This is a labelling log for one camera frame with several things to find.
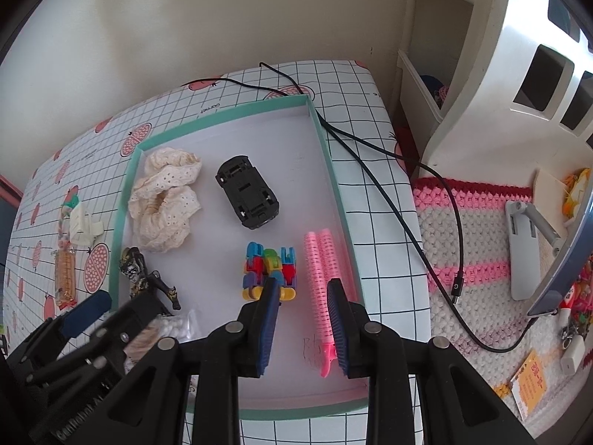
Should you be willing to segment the pink hair roller clip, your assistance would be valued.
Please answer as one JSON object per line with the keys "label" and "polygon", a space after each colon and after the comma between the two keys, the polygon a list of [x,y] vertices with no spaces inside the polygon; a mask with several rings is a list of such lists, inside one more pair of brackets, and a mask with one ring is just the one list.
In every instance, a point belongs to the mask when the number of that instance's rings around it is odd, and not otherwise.
{"label": "pink hair roller clip", "polygon": [[340,265],[332,232],[323,229],[305,234],[305,263],[308,271],[309,295],[312,315],[321,342],[322,364],[319,373],[326,378],[337,359],[337,351],[328,309],[328,285],[332,279],[341,279]]}

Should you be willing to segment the black gold figurine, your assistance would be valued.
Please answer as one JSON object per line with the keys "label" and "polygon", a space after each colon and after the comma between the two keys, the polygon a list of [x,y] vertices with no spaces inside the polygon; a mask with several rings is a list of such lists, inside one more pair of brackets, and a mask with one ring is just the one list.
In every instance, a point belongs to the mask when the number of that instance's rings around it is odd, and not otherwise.
{"label": "black gold figurine", "polygon": [[169,299],[174,310],[181,309],[177,289],[166,285],[158,270],[150,270],[147,267],[145,256],[138,247],[127,247],[123,250],[119,269],[130,282],[131,299],[143,292],[160,291]]}

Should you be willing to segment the bag of white beads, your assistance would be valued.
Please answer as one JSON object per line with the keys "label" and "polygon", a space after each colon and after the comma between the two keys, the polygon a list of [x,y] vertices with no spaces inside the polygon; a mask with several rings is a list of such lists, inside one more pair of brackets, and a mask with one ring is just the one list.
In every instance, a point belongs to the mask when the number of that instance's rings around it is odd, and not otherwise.
{"label": "bag of white beads", "polygon": [[178,343],[188,343],[202,336],[194,309],[175,316],[158,316],[153,320],[153,325],[159,337],[172,337]]}

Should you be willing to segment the colourful building block toy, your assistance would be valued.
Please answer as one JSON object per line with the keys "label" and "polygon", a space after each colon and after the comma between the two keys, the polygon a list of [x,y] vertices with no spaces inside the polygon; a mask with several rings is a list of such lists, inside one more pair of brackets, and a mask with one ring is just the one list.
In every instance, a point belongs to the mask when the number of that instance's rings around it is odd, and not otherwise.
{"label": "colourful building block toy", "polygon": [[297,254],[294,247],[281,247],[281,251],[277,252],[253,241],[247,245],[242,298],[259,300],[267,278],[273,278],[281,287],[281,301],[292,301],[297,297]]}

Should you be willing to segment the white plastic hair claw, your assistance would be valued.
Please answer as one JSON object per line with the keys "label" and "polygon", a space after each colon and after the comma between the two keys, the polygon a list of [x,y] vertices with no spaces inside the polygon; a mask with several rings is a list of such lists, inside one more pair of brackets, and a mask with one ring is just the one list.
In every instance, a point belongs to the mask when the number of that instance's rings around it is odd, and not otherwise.
{"label": "white plastic hair claw", "polygon": [[86,206],[79,202],[69,214],[69,240],[77,247],[92,247],[103,234],[103,223],[93,221]]}

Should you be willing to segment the green plastic hair clip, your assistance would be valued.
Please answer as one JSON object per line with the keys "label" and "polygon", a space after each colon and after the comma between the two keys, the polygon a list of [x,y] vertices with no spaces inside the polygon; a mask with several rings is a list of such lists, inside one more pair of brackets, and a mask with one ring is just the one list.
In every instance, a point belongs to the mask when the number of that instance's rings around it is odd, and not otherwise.
{"label": "green plastic hair clip", "polygon": [[65,200],[63,206],[68,207],[70,209],[75,209],[75,207],[79,205],[79,196],[72,195],[69,199]]}

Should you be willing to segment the black toy car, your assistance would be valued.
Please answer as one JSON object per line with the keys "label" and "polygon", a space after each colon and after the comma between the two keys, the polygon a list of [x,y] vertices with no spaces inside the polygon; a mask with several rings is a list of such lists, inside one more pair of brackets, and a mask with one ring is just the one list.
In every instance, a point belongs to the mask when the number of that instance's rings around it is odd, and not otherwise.
{"label": "black toy car", "polygon": [[279,202],[247,156],[224,162],[215,179],[224,191],[241,224],[255,230],[274,219]]}

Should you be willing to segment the cream lace scrunchie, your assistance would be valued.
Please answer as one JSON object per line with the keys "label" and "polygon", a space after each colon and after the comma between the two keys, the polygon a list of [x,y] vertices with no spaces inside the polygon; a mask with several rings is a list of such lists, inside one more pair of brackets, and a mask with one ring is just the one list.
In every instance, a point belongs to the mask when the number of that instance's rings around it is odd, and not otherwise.
{"label": "cream lace scrunchie", "polygon": [[201,169],[201,159],[183,150],[165,147],[148,155],[145,175],[135,181],[127,201],[141,250],[166,253],[184,243],[190,220],[201,209],[191,188]]}

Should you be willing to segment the pomegranate grid tablecloth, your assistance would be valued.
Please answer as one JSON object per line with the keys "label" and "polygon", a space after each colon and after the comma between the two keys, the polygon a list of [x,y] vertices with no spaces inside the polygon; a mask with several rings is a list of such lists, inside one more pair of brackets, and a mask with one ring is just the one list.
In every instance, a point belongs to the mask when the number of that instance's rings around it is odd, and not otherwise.
{"label": "pomegranate grid tablecloth", "polygon": [[77,295],[96,289],[129,296],[112,255],[127,165],[144,140],[202,116],[265,99],[303,95],[319,119],[337,176],[371,319],[407,339],[430,335],[428,284],[409,179],[394,159],[392,126],[370,72],[353,61],[311,60],[233,72],[184,85],[101,123],[41,165],[27,184],[7,254],[3,284],[6,340],[15,349],[58,307],[54,250],[58,215],[72,195],[103,222],[92,250],[75,260]]}

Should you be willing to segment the teal white box tray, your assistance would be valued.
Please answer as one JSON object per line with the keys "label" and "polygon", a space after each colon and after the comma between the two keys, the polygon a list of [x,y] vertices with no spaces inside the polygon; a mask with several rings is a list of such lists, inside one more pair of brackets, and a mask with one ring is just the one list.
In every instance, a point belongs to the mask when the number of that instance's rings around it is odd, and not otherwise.
{"label": "teal white box tray", "polygon": [[[112,255],[137,244],[127,211],[146,159],[170,147],[197,155],[202,169],[194,191],[200,210],[191,218],[183,244],[148,253],[149,268],[175,288],[182,312],[194,312],[198,333],[236,319],[243,306],[246,247],[295,249],[296,296],[279,308],[271,357],[264,375],[238,385],[240,415],[247,420],[297,420],[350,412],[367,402],[362,379],[347,378],[339,367],[323,376],[322,340],[309,294],[305,235],[330,230],[342,282],[351,299],[361,299],[359,270],[337,176],[325,134],[310,99],[303,95],[265,99],[184,123],[141,142],[127,165],[120,194]],[[279,202],[278,215],[255,230],[235,215],[215,176],[227,160],[245,156]]]}

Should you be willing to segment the pink white crochet blanket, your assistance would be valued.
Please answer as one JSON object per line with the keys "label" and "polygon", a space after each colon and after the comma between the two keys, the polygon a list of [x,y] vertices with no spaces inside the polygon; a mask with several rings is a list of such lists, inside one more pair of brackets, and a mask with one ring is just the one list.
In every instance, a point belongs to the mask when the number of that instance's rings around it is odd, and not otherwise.
{"label": "pink white crochet blanket", "polygon": [[511,258],[504,205],[530,201],[529,187],[419,178],[412,185],[428,277],[431,330],[447,337],[511,409],[511,377],[536,353],[546,393],[523,424],[543,435],[568,410],[591,366],[562,373],[559,319],[544,316],[533,326],[511,297]]}

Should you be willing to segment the orange paper card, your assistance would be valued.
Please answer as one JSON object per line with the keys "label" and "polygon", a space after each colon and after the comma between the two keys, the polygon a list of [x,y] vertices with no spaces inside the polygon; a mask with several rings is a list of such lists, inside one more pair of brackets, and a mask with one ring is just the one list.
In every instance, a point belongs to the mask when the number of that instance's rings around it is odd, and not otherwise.
{"label": "orange paper card", "polygon": [[525,421],[537,408],[548,390],[544,367],[535,349],[530,350],[511,377],[510,388],[520,417]]}

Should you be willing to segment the grey tablet stand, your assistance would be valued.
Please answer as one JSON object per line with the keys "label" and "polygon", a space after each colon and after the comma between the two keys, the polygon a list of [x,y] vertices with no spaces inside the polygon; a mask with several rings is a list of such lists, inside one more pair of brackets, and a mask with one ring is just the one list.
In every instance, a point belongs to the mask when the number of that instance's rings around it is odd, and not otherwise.
{"label": "grey tablet stand", "polygon": [[556,257],[566,239],[548,222],[531,202],[508,200],[504,206],[508,224],[508,248],[511,262],[511,297],[529,299],[541,282],[540,237]]}

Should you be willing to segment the white charger plug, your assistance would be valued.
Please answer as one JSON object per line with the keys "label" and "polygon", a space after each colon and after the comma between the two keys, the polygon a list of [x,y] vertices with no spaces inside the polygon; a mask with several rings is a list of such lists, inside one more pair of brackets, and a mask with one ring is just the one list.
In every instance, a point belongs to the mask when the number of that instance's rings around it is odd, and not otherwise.
{"label": "white charger plug", "polygon": [[569,343],[569,346],[564,350],[564,354],[561,357],[560,368],[562,373],[565,376],[574,376],[580,367],[584,354],[585,343],[583,336],[576,334],[576,336],[573,336],[571,343]]}

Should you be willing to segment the white shelf unit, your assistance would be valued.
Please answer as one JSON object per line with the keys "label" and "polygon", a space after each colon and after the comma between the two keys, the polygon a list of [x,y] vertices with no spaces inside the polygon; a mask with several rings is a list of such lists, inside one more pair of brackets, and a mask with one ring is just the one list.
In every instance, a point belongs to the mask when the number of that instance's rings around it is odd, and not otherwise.
{"label": "white shelf unit", "polygon": [[400,102],[425,170],[526,185],[592,163],[592,40],[551,0],[407,0]]}

